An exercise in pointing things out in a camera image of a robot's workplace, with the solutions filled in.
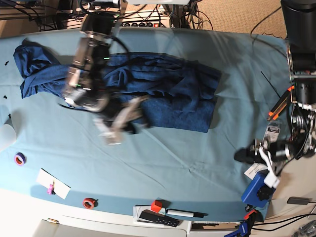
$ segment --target blue clamp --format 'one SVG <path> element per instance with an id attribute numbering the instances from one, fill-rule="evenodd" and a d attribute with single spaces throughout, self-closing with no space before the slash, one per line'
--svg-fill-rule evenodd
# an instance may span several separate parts
<path id="1" fill-rule="evenodd" d="M 239 225 L 238 230 L 236 230 L 235 232 L 232 232 L 228 235 L 225 235 L 224 237 L 236 237 L 238 235 L 245 236 L 247 233 L 248 233 L 248 225 L 246 222 L 242 222 Z"/>

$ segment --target blue cloth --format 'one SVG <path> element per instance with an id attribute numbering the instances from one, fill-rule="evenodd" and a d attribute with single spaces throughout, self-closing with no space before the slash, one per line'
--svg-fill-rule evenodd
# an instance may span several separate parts
<path id="1" fill-rule="evenodd" d="M 61 65 L 44 47 L 21 45 L 14 60 L 24 79 L 22 98 L 38 92 L 62 97 L 69 65 Z M 115 86 L 121 100 L 147 93 L 143 103 L 152 126 L 207 132 L 221 73 L 198 62 L 152 53 L 112 55 L 104 69 L 106 86 Z"/>

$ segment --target pink object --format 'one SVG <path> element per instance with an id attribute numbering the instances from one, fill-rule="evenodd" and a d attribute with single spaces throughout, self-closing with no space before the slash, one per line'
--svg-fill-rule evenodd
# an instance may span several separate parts
<path id="1" fill-rule="evenodd" d="M 49 185 L 49 189 L 47 190 L 47 193 L 49 195 L 54 195 L 55 194 L 55 192 L 54 192 L 54 185 L 53 184 Z"/>

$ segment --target blue object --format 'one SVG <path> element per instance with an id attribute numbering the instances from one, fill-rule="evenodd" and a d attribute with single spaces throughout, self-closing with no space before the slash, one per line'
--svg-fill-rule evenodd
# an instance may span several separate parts
<path id="1" fill-rule="evenodd" d="M 230 233 L 228 235 L 225 235 L 224 237 L 235 237 L 235 236 L 238 236 L 238 235 L 245 236 L 247 233 L 248 233 L 248 225 L 247 225 L 246 222 L 242 222 L 239 225 L 238 230 L 236 230 L 235 232 L 232 232 L 232 233 Z"/>
<path id="2" fill-rule="evenodd" d="M 60 65 L 47 49 L 34 45 L 17 47 L 14 59 L 25 80 L 22 98 L 43 91 L 62 97 L 69 65 Z M 142 104 L 151 126 L 208 131 L 218 70 L 165 55 L 133 53 L 130 61 L 125 54 L 111 55 L 103 75 L 105 86 L 118 88 L 124 102 L 144 93 L 151 96 Z"/>
<path id="3" fill-rule="evenodd" d="M 24 80 L 13 53 L 25 37 L 0 39 L 0 118 L 11 114 L 18 136 L 0 153 L 0 188 L 79 208 L 83 199 L 92 197 L 98 199 L 94 210 L 124 215 L 132 215 L 135 205 L 151 205 L 161 198 L 171 203 L 170 209 L 208 214 L 202 219 L 177 219 L 243 220 L 245 204 L 240 197 L 251 181 L 244 175 L 249 165 L 236 162 L 234 153 L 264 136 L 267 114 L 279 98 L 260 71 L 283 93 L 289 87 L 286 58 L 253 42 L 249 34 L 121 28 L 118 37 L 131 52 L 198 60 L 223 75 L 208 133 L 154 127 L 126 135 L 121 145 L 108 147 L 92 122 L 94 115 L 61 108 L 57 103 L 62 99 L 50 93 L 21 99 Z M 78 30 L 27 35 L 29 41 L 53 51 L 63 64 L 71 63 L 80 37 Z M 286 52 L 283 40 L 258 38 Z M 124 50 L 115 43 L 111 53 Z M 284 124 L 285 115 L 280 116 Z M 288 134 L 287 126 L 283 128 L 282 133 Z M 12 162 L 17 151 L 27 156 L 27 168 Z M 71 187 L 66 199 L 47 195 L 47 189 L 36 182 L 41 168 Z M 268 204 L 257 209 L 263 218 L 267 208 Z"/>
<path id="4" fill-rule="evenodd" d="M 257 206 L 257 207 L 264 207 L 267 202 L 270 199 L 265 199 L 265 200 L 259 200 L 259 198 L 257 197 L 257 192 L 258 190 L 265 185 L 264 180 L 265 177 L 267 176 L 268 171 L 267 170 L 262 170 L 259 171 L 255 177 L 253 178 L 253 180 L 250 182 L 249 186 L 247 187 L 247 189 L 245 190 L 245 192 L 243 193 L 243 195 L 241 196 L 241 200 L 249 205 L 253 205 L 253 206 Z"/>

